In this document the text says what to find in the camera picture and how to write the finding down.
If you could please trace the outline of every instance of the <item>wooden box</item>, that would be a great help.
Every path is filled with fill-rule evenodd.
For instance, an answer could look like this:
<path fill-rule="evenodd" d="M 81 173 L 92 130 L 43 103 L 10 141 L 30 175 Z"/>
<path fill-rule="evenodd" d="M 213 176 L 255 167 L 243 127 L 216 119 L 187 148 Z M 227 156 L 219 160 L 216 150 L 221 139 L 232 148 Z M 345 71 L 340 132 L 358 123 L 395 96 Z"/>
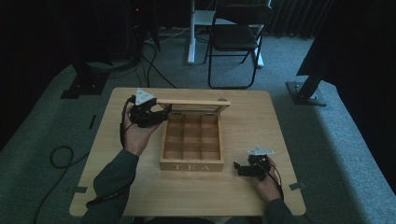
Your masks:
<path fill-rule="evenodd" d="M 224 165 L 220 112 L 227 101 L 157 100 L 172 105 L 163 123 L 163 171 L 219 172 Z"/>

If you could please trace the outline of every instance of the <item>wooden lid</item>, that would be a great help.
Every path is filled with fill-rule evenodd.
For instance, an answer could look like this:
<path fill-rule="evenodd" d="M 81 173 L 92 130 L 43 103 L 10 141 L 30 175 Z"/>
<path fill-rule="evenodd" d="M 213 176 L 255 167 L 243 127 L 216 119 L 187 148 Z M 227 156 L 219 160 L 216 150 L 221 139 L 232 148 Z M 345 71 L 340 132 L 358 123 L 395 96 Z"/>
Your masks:
<path fill-rule="evenodd" d="M 197 113 L 197 114 L 214 114 L 217 115 L 225 110 L 231 102 L 218 101 L 192 101 L 192 100 L 166 100 L 157 99 L 157 104 L 162 108 L 172 105 L 172 112 L 176 113 Z"/>

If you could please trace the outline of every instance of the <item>black chair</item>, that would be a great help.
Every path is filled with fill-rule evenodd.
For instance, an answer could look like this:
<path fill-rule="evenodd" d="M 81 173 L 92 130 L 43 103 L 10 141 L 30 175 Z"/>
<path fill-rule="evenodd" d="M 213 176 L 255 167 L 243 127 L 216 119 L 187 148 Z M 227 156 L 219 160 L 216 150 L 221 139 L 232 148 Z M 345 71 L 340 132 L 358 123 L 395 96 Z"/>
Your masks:
<path fill-rule="evenodd" d="M 265 28 L 270 23 L 273 10 L 268 4 L 224 4 L 215 12 L 210 29 L 209 40 L 206 48 L 205 60 L 209 56 L 209 71 L 207 83 L 212 89 L 247 89 L 256 76 L 256 69 L 262 47 L 262 37 Z M 229 21 L 230 24 L 218 23 L 219 19 Z M 246 51 L 246 54 L 213 54 L 213 48 L 218 51 Z M 246 86 L 213 86 L 212 58 L 214 56 L 245 56 L 241 63 L 245 61 L 249 53 L 257 51 L 254 61 L 253 75 L 250 83 Z"/>

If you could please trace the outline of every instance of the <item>human hand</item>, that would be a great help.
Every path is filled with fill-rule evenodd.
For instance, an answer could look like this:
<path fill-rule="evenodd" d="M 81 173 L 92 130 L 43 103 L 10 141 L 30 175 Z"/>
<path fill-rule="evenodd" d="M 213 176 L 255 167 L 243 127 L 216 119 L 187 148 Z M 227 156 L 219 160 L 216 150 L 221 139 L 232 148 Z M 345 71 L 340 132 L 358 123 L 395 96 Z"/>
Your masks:
<path fill-rule="evenodd" d="M 161 123 L 152 125 L 147 128 L 140 128 L 132 124 L 129 120 L 129 115 L 131 113 L 133 105 L 128 106 L 125 110 L 124 116 L 124 139 L 125 139 L 125 149 L 129 152 L 140 156 L 148 145 L 149 138 L 154 133 L 155 130 L 161 125 Z"/>
<path fill-rule="evenodd" d="M 268 161 L 276 167 L 271 158 L 268 158 Z M 281 198 L 277 184 L 277 177 L 275 175 L 275 168 L 273 166 L 271 166 L 269 174 L 276 180 L 276 182 L 269 176 L 266 176 L 263 181 L 260 181 L 257 177 L 250 178 L 251 182 L 256 187 L 256 190 L 259 192 L 260 197 L 262 197 L 266 203 Z"/>

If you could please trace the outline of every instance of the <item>human arm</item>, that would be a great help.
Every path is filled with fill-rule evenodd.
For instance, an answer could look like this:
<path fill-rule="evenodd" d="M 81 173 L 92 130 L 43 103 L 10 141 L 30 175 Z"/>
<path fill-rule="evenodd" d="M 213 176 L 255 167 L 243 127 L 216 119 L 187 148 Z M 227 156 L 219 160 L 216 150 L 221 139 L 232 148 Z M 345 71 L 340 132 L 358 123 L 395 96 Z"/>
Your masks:
<path fill-rule="evenodd" d="M 152 133 L 161 125 L 139 128 L 128 119 L 132 107 L 124 114 L 125 148 L 93 180 L 96 199 L 118 193 L 111 199 L 88 204 L 81 223 L 118 223 L 129 199 L 129 190 L 134 182 L 139 156 L 146 148 Z"/>
<path fill-rule="evenodd" d="M 276 165 L 270 158 L 268 158 L 268 160 L 271 163 L 269 175 L 274 179 L 267 176 L 263 181 L 260 181 L 256 177 L 251 177 L 251 182 L 255 186 L 260 197 L 267 203 L 267 207 L 264 211 L 265 218 L 269 224 L 298 223 L 282 200 L 278 189 L 277 177 L 275 175 Z"/>

